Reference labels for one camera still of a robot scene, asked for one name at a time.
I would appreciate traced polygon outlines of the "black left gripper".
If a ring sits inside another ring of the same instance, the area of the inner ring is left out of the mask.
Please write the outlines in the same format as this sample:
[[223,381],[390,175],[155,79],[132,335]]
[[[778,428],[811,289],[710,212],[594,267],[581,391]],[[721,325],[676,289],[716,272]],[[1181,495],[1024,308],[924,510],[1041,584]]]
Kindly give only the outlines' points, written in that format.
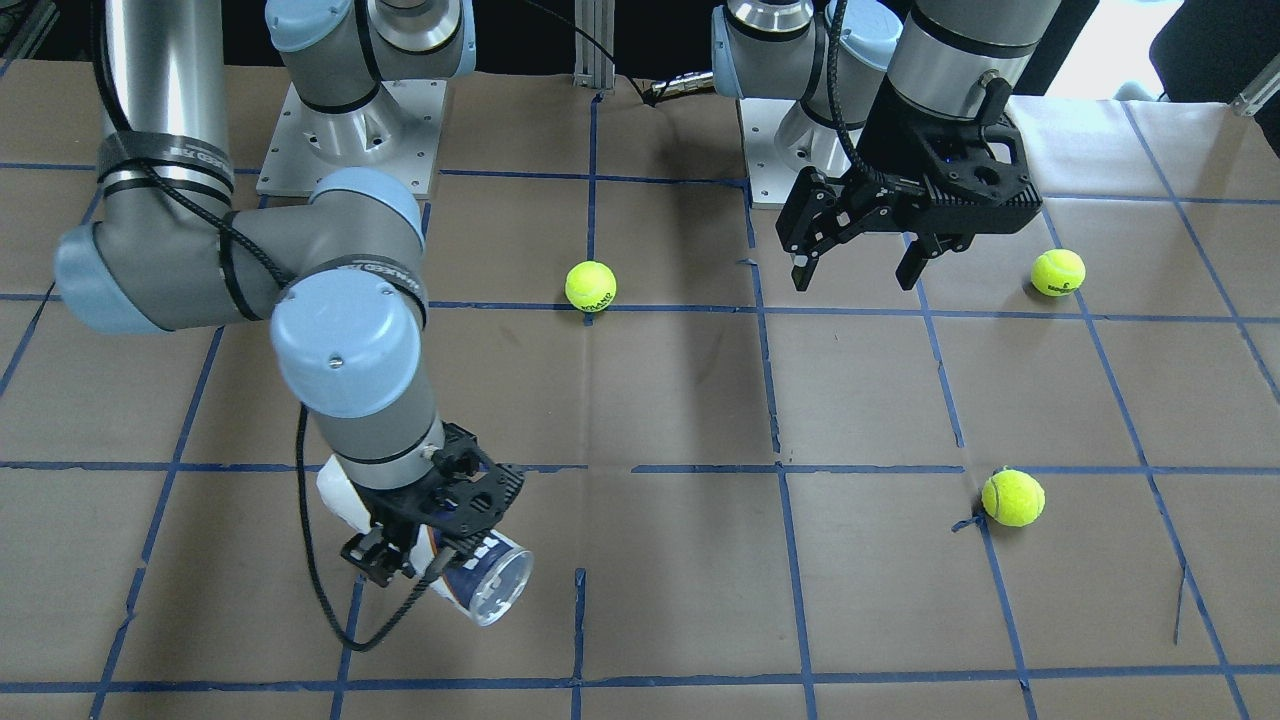
[[864,167],[840,179],[804,168],[776,222],[795,290],[809,290],[822,255],[864,232],[891,231],[893,220],[919,233],[896,268],[904,291],[929,261],[965,251],[966,234],[1011,234],[1029,223],[1042,197],[1005,111],[1011,92],[996,76],[979,87],[975,118],[956,120],[913,106],[883,79],[856,145]]

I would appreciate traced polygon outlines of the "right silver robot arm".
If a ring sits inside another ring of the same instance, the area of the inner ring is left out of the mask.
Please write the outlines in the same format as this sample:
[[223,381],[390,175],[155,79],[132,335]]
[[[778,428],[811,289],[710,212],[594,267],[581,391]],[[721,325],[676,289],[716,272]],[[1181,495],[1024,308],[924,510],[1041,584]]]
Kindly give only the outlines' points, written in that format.
[[234,211],[220,29],[215,1],[95,3],[104,215],[58,245],[63,300],[105,334],[266,322],[301,423],[332,448],[316,488],[355,529],[342,557],[493,623],[534,566],[497,530],[524,474],[438,411],[419,202],[343,165],[302,205]]

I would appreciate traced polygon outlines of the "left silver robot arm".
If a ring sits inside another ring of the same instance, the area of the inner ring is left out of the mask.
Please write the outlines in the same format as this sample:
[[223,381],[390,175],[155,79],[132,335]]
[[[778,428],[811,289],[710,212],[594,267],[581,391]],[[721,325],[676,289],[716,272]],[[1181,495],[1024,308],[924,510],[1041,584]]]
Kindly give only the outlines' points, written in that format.
[[911,236],[895,272],[911,290],[928,263],[980,234],[1015,234],[1039,211],[1007,114],[1056,1],[724,1],[712,18],[716,91],[791,100],[835,133],[841,174],[797,172],[774,228],[809,288],[828,251],[869,232]]

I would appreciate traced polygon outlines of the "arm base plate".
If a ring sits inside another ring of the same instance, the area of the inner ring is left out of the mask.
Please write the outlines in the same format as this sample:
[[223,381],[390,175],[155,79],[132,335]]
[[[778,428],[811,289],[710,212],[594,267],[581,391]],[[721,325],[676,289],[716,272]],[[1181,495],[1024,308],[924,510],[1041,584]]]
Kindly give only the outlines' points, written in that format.
[[431,196],[447,82],[396,79],[366,106],[325,114],[288,88],[256,190],[273,197],[307,197],[343,167],[371,167],[394,177],[419,200]]
[[849,169],[836,132],[814,122],[803,102],[744,97],[739,113],[754,208],[781,209],[806,167],[832,178]]

